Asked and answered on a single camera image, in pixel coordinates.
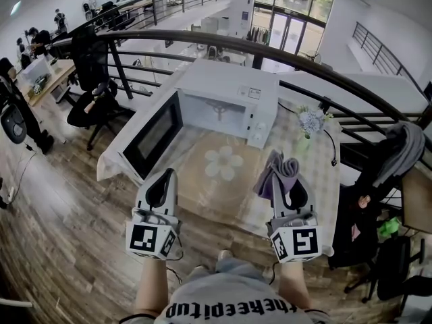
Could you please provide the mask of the black office chair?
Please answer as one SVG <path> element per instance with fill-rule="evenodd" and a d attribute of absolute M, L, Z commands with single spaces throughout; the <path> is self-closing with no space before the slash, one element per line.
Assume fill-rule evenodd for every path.
<path fill-rule="evenodd" d="M 420 250 L 411 254 L 411 239 L 408 236 L 390 238 L 381 244 L 376 261 L 368 263 L 369 273 L 361 277 L 352 286 L 346 286 L 344 292 L 350 293 L 362 284 L 370 283 L 369 295 L 362 303 L 371 300 L 377 294 L 381 301 L 403 296 L 432 296 L 432 277 L 414 275 L 409 277 L 410 265 L 425 260 L 425 239 L 420 240 Z"/>
<path fill-rule="evenodd" d="M 93 25 L 74 34 L 71 57 L 84 93 L 72 104 L 67 122 L 77 128 L 94 127 L 87 144 L 90 151 L 101 128 L 109 128 L 109 122 L 120 113 L 119 103 L 115 99 L 117 84 L 108 73 L 108 44 L 98 39 Z"/>
<path fill-rule="evenodd" d="M 328 258 L 331 269 L 349 267 L 371 261 L 378 249 L 377 218 L 382 212 L 381 201 L 395 186 L 400 184 L 401 176 L 390 177 L 379 187 L 373 182 L 384 161 L 396 146 L 382 140 L 372 149 L 364 167 L 351 186 L 340 189 L 337 222 L 333 237 L 334 254 Z M 371 201 L 367 208 L 358 208 L 358 199 L 369 195 Z"/>

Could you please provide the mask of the person's left forearm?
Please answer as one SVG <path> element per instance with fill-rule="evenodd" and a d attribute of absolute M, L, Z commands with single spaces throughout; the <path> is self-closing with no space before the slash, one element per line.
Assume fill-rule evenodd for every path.
<path fill-rule="evenodd" d="M 135 314 L 159 316 L 169 303 L 166 262 L 144 258 L 135 301 Z"/>

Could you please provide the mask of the glass entrance doors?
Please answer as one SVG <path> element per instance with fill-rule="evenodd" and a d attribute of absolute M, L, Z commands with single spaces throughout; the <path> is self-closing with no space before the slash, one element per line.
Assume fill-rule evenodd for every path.
<path fill-rule="evenodd" d="M 317 56 L 334 0 L 254 0 L 251 29 L 273 48 Z"/>

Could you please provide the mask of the black curved metal railing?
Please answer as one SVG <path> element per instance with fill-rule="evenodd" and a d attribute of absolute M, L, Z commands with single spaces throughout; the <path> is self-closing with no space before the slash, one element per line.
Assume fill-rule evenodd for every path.
<path fill-rule="evenodd" d="M 280 64 L 290 65 L 299 74 L 309 74 L 319 81 L 317 89 L 307 89 L 305 85 L 293 84 L 288 80 L 283 80 L 282 87 L 292 89 L 298 94 L 312 98 L 324 104 L 326 108 L 332 107 L 337 110 L 336 117 L 343 120 L 342 132 L 354 139 L 353 143 L 343 143 L 342 145 L 342 164 L 362 170 L 366 160 L 372 154 L 373 142 L 360 136 L 354 128 L 349 128 L 348 124 L 362 126 L 364 132 L 383 133 L 383 121 L 373 122 L 374 117 L 380 119 L 387 118 L 390 122 L 407 120 L 413 118 L 414 122 L 423 125 L 425 122 L 432 122 L 432 105 L 428 106 L 423 113 L 402 113 L 394 105 L 384 98 L 379 97 L 377 90 L 369 90 L 358 80 L 339 74 L 324 65 L 314 63 L 303 57 L 284 53 L 283 51 L 239 38 L 229 36 L 219 36 L 203 32 L 190 32 L 183 30 L 133 30 L 102 32 L 100 34 L 90 33 L 88 30 L 81 30 L 73 37 L 59 40 L 54 43 L 54 47 L 70 47 L 71 50 L 78 50 L 79 42 L 88 42 L 92 45 L 95 42 L 104 42 L 109 47 L 109 52 L 119 55 L 121 52 L 115 46 L 116 41 L 126 40 L 157 40 L 157 41 L 179 41 L 198 43 L 202 45 L 220 46 L 229 50 L 240 51 L 254 55 L 258 60 L 270 59 Z M 349 109 L 344 105 L 336 103 L 323 93 L 324 84 L 329 84 L 331 91 L 340 88 L 345 95 L 352 95 L 361 101 L 366 102 L 374 108 L 374 112 L 365 113 L 358 109 Z"/>

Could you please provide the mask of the table with checkered tablecloth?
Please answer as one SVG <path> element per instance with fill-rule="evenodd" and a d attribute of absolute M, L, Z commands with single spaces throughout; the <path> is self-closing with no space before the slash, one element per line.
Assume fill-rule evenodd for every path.
<path fill-rule="evenodd" d="M 151 97 L 135 108 L 134 115 L 136 112 L 146 111 L 156 101 L 157 95 L 166 92 L 169 85 L 178 80 L 183 72 L 185 71 L 178 71 L 170 76 Z M 241 166 L 245 161 L 248 163 L 260 161 L 263 163 L 263 170 L 273 149 L 282 152 L 286 158 L 294 157 L 300 165 L 299 177 L 304 177 L 315 191 L 315 210 L 318 214 L 318 222 L 323 228 L 323 252 L 331 255 L 340 185 L 340 169 L 332 165 L 331 160 L 340 154 L 340 126 L 335 121 L 326 122 L 325 129 L 313 136 L 307 148 L 302 148 L 302 130 L 296 115 L 300 104 L 296 103 L 280 86 L 281 76 L 273 75 L 277 83 L 277 115 L 264 148 L 248 146 L 244 139 L 221 132 L 191 126 L 184 127 L 147 177 L 168 167 L 174 168 L 178 174 L 179 206 L 203 217 L 196 212 L 196 199 L 198 198 L 199 177 L 209 162 L 218 161 L 223 164 L 233 163 L 235 166 Z M 147 178 L 141 181 L 134 179 L 118 153 L 126 132 L 132 128 L 131 119 L 99 157 L 98 180 L 105 180 L 122 173 L 135 184 L 141 185 Z M 265 224 L 272 212 L 269 202 L 254 193 L 250 204 L 241 212 L 240 220 L 235 224 L 224 224 L 265 236 L 267 233 Z"/>

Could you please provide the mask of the person's right forearm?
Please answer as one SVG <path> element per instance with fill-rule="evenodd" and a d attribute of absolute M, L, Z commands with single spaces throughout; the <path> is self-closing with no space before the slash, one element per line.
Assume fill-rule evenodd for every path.
<path fill-rule="evenodd" d="M 306 287 L 302 262 L 281 264 L 279 295 L 298 308 L 312 308 L 312 300 Z"/>

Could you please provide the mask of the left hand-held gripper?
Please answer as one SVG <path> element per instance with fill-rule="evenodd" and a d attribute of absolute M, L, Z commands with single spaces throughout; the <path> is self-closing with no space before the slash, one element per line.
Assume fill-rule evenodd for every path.
<path fill-rule="evenodd" d="M 167 168 L 145 179 L 137 192 L 132 220 L 126 222 L 126 250 L 166 261 L 180 228 L 180 221 L 173 216 L 177 201 L 178 177 L 174 169 Z"/>

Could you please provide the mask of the flower-shaped glass plate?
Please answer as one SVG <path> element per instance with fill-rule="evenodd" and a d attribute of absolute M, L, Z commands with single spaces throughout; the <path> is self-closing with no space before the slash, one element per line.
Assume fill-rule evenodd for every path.
<path fill-rule="evenodd" d="M 241 166 L 209 162 L 199 177 L 196 212 L 218 223 L 237 223 L 254 196 L 252 188 L 262 166 L 260 161 Z"/>

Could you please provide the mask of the light wooden desk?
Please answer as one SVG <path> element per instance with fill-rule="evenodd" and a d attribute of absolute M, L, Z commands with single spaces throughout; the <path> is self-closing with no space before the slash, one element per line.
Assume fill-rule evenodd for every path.
<path fill-rule="evenodd" d="M 66 138 L 61 131 L 61 124 L 55 119 L 59 109 L 57 99 L 52 92 L 58 88 L 61 89 L 61 94 L 65 94 L 66 86 L 63 84 L 67 81 L 68 76 L 74 72 L 75 65 L 70 59 L 57 60 L 54 65 L 54 67 L 50 65 L 51 75 L 48 75 L 47 83 L 38 94 L 33 92 L 34 84 L 28 84 L 22 80 L 22 71 L 18 75 L 18 88 L 42 126 L 54 135 L 60 143 L 65 144 Z"/>

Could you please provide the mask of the grey garment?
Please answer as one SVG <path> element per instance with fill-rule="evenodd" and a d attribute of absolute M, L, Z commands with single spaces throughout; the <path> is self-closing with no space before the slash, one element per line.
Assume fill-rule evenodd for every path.
<path fill-rule="evenodd" d="M 392 142 L 396 150 L 390 153 L 381 166 L 373 182 L 376 188 L 390 177 L 401 176 L 410 170 L 423 154 L 426 138 L 418 125 L 399 121 L 387 129 L 386 141 Z"/>

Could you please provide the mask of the dark wooden side table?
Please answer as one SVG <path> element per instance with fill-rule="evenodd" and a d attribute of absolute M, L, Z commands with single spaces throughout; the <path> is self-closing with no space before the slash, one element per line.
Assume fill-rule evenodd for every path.
<path fill-rule="evenodd" d="M 413 167 L 402 178 L 402 224 L 432 234 L 432 179 Z"/>

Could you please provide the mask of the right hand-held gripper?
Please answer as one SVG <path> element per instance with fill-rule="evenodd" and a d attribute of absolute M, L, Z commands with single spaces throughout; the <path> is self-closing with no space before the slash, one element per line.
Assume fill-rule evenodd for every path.
<path fill-rule="evenodd" d="M 273 215 L 267 223 L 268 236 L 279 263 L 305 262 L 321 255 L 321 226 L 318 225 L 315 191 L 304 177 L 300 184 L 298 209 L 287 202 L 284 187 L 276 175 L 272 175 Z"/>

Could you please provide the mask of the person's grey printed t-shirt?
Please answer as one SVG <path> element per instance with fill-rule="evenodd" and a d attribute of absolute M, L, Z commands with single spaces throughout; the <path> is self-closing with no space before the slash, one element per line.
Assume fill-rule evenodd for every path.
<path fill-rule="evenodd" d="M 140 313 L 119 324 L 334 324 L 321 310 L 302 310 L 267 283 L 216 273 L 180 286 L 159 316 Z"/>

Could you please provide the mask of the person's blue jeans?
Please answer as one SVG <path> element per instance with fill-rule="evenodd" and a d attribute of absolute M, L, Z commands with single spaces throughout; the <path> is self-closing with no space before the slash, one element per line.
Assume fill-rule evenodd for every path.
<path fill-rule="evenodd" d="M 251 263 L 247 261 L 243 261 L 237 258 L 229 258 L 223 259 L 222 261 L 217 261 L 215 265 L 215 270 L 204 271 L 196 271 L 195 269 L 190 273 L 190 275 L 186 278 L 183 284 L 186 284 L 191 281 L 196 281 L 198 279 L 213 276 L 217 274 L 229 274 L 236 275 L 241 277 L 247 277 L 249 279 L 255 279 L 257 281 L 261 281 L 267 284 L 265 278 L 262 273 Z"/>

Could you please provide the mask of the pale blue flower bouquet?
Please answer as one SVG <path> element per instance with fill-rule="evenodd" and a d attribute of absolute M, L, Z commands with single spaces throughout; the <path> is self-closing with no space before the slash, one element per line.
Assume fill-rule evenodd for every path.
<path fill-rule="evenodd" d="M 320 132 L 325 123 L 333 118 L 332 113 L 325 113 L 322 108 L 311 108 L 306 105 L 300 106 L 296 115 L 300 129 L 307 139 Z"/>

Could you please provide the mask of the green bag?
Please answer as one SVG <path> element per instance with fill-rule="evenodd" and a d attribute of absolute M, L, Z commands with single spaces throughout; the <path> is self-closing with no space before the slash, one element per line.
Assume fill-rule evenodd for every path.
<path fill-rule="evenodd" d="M 397 217 L 392 217 L 386 221 L 383 221 L 378 229 L 379 235 L 383 238 L 388 238 L 399 231 L 400 221 Z"/>

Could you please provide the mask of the white storage box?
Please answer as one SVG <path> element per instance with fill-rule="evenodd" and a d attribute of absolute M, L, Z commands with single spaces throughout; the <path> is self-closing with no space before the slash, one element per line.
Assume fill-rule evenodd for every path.
<path fill-rule="evenodd" d="M 35 84 L 38 78 L 46 75 L 51 75 L 51 67 L 44 55 L 36 58 L 21 72 L 22 80 L 28 84 Z"/>

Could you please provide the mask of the purple cloth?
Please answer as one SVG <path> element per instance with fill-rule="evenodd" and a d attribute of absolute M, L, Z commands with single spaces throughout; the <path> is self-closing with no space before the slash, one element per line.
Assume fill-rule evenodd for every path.
<path fill-rule="evenodd" d="M 281 184 L 281 193 L 286 195 L 298 179 L 300 165 L 296 158 L 284 159 L 282 152 L 273 149 L 254 185 L 253 192 L 258 197 L 270 200 L 273 198 L 273 176 L 276 176 Z"/>

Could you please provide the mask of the black wall railing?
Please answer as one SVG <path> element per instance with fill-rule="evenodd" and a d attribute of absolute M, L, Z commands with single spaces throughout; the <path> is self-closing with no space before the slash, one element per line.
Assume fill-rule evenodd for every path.
<path fill-rule="evenodd" d="M 431 97 L 420 88 L 417 81 L 402 62 L 367 28 L 357 22 L 352 38 L 372 60 L 372 65 L 381 74 L 401 76 L 407 79 L 428 100 Z"/>

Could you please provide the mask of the white microwave oven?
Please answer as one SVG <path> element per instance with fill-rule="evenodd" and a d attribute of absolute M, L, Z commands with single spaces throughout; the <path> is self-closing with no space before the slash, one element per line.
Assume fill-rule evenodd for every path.
<path fill-rule="evenodd" d="M 144 180 L 184 127 L 221 132 L 263 149 L 277 115 L 276 77 L 249 67 L 196 60 L 144 112 L 136 112 L 119 155 Z"/>

